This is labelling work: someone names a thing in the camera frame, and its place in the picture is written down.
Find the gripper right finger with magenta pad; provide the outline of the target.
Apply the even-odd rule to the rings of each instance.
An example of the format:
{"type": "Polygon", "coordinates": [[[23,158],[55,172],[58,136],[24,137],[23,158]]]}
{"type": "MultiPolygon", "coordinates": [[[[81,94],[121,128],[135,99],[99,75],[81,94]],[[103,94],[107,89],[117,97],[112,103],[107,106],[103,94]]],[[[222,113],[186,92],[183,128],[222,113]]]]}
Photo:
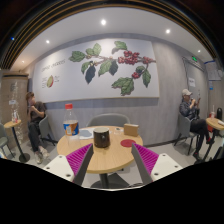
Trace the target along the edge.
{"type": "Polygon", "coordinates": [[[166,153],[157,154],[136,143],[132,144],[131,152],[144,185],[182,169],[182,166],[166,153]]]}

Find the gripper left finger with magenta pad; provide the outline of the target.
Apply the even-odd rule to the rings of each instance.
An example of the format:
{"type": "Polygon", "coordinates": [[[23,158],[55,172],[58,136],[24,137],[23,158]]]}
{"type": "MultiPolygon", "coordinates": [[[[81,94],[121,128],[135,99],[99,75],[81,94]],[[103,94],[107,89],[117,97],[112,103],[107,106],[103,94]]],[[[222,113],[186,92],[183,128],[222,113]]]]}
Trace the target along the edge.
{"type": "Polygon", "coordinates": [[[88,144],[67,156],[58,155],[44,170],[81,186],[92,156],[93,144],[88,144]]]}

